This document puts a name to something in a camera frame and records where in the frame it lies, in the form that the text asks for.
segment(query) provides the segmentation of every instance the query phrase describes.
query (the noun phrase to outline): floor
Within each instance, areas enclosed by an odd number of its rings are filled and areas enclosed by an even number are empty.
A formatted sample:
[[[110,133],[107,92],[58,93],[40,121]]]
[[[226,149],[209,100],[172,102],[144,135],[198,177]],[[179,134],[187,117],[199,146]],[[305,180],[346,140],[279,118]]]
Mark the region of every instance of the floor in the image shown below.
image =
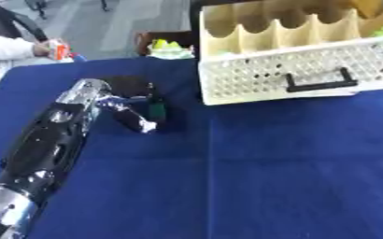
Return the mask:
[[[190,29],[190,0],[49,0],[47,19],[42,20],[23,0],[0,0],[0,4],[34,19],[49,37],[68,41],[74,52],[89,60],[135,56],[134,35],[144,31]]]

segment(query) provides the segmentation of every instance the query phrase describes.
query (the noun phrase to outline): person's hand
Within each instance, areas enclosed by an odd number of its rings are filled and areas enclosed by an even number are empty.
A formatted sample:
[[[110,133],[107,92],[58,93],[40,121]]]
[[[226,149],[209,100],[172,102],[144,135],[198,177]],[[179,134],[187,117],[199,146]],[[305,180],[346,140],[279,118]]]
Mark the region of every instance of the person's hand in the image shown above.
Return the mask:
[[[36,57],[46,57],[50,55],[50,42],[44,41],[33,45],[33,54]]]

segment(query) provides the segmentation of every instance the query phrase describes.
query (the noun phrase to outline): table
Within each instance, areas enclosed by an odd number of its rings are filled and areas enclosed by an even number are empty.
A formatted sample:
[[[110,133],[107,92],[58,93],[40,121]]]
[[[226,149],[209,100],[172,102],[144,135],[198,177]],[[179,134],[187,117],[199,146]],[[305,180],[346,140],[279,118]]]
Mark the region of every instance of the table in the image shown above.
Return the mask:
[[[0,157],[78,78],[120,74],[154,81],[172,123],[101,116],[31,238],[383,238],[383,91],[205,107],[191,60],[21,67],[0,84]]]

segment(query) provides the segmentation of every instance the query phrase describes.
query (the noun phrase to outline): white cloth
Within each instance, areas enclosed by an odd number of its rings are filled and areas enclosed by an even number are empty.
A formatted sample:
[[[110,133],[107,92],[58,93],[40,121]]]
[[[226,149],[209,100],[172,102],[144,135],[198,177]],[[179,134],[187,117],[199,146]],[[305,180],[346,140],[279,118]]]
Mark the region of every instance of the white cloth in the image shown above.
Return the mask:
[[[14,66],[15,61],[35,57],[33,45],[34,43],[21,38],[12,39],[0,36],[0,79]]]

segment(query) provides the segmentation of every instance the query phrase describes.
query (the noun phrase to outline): metal part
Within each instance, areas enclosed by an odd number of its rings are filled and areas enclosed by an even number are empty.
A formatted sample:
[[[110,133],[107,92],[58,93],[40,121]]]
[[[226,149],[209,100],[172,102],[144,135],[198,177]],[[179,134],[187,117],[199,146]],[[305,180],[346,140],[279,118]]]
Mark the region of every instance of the metal part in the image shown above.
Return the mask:
[[[37,209],[38,206],[27,197],[0,187],[0,224],[7,227],[0,238],[16,238],[18,235],[24,235]]]

